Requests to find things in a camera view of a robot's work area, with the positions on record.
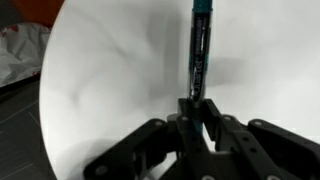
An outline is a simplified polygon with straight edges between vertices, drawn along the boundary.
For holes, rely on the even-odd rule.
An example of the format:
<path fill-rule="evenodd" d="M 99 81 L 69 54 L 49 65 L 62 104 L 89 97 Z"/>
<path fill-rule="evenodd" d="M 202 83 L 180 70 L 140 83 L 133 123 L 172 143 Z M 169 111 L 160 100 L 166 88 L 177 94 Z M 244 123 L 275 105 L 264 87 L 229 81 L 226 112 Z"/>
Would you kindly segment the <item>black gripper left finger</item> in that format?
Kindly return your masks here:
<path fill-rule="evenodd" d="M 208 104 L 178 101 L 178 112 L 167 120 L 150 119 L 103 152 L 83 171 L 85 180 L 144 180 L 171 152 L 176 160 L 160 180 L 204 180 L 214 166 L 201 126 Z"/>

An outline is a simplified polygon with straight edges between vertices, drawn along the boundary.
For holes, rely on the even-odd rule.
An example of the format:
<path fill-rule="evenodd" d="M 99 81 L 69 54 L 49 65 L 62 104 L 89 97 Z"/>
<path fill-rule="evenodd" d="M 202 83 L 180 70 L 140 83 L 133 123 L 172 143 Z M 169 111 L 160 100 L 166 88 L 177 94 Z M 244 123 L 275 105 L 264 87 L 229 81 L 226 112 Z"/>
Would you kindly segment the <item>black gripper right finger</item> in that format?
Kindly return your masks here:
<path fill-rule="evenodd" d="M 232 156 L 244 180 L 320 180 L 318 143 L 262 119 L 244 125 L 209 99 L 202 108 L 215 150 Z"/>

